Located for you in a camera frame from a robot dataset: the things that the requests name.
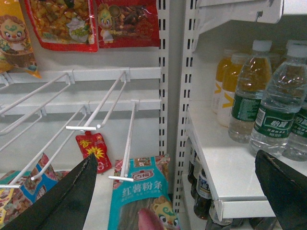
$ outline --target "red snack package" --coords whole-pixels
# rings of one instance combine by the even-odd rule
[[[96,0],[99,48],[160,46],[156,0]]]
[[[98,50],[93,0],[25,0],[25,5],[43,48]]]
[[[92,134],[90,131],[86,131],[85,135],[76,136],[76,141],[82,152],[83,159],[91,153],[95,154],[98,161],[97,173],[103,173],[112,168],[112,164],[106,154],[105,141],[100,133]]]

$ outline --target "store shelf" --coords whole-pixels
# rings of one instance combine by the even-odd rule
[[[216,122],[216,114],[202,102],[193,102],[188,111],[188,134],[208,177],[219,218],[274,216],[255,174],[255,158],[247,144],[228,136],[227,128]],[[280,158],[307,175],[305,162]]]
[[[306,14],[304,0],[199,0],[192,49],[196,49],[200,34],[230,20],[278,23],[283,15]]]
[[[193,211],[194,199],[191,196],[191,184],[188,181],[188,174],[182,174],[182,183],[184,190],[184,203],[186,208],[186,213],[189,218],[190,228],[191,230],[204,230],[207,221],[199,219]],[[252,227],[248,223],[248,219],[245,220],[244,224],[240,228],[232,228],[237,230],[252,230]]]

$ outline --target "white shelf board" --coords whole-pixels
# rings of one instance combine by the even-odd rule
[[[191,196],[191,183],[188,181],[188,175],[182,174],[182,183],[184,190],[184,204],[186,208],[186,213],[189,218],[190,228],[191,230],[204,230],[207,221],[198,218],[193,211],[194,199]],[[252,230],[252,227],[248,223],[246,219],[244,224],[240,228],[232,228],[237,230]]]
[[[255,173],[255,158],[247,144],[233,141],[203,102],[191,102],[189,136],[208,177],[219,218],[275,216]],[[307,175],[305,162],[280,160]]]

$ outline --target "bottle cap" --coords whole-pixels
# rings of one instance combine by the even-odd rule
[[[238,52],[236,49],[224,49],[224,54],[223,54],[223,56],[224,57],[227,57],[227,58],[231,58],[231,56],[234,54],[234,53],[236,53],[236,52]]]
[[[255,40],[253,43],[253,50],[265,52],[269,51],[272,46],[271,40]]]
[[[288,40],[286,49],[289,49],[289,46],[293,44],[307,45],[307,41],[306,40]]]
[[[234,53],[232,56],[231,56],[231,62],[233,64],[244,64],[246,59],[249,57],[248,54],[244,54],[244,53]]]
[[[295,58],[307,58],[307,45],[292,44],[289,46],[287,55]]]

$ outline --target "cartoon lion character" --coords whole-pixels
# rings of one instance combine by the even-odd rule
[[[179,221],[173,212],[171,202],[165,197],[156,198],[150,209],[158,216],[165,230],[180,230]]]
[[[0,36],[8,42],[12,50],[26,49],[27,29],[23,21],[16,16],[4,15],[0,17]]]
[[[112,35],[120,35],[122,32],[115,31],[113,18],[120,15],[120,8],[118,6],[101,3],[98,7],[98,25],[101,28],[100,35],[103,38],[104,43],[113,43],[114,39]]]

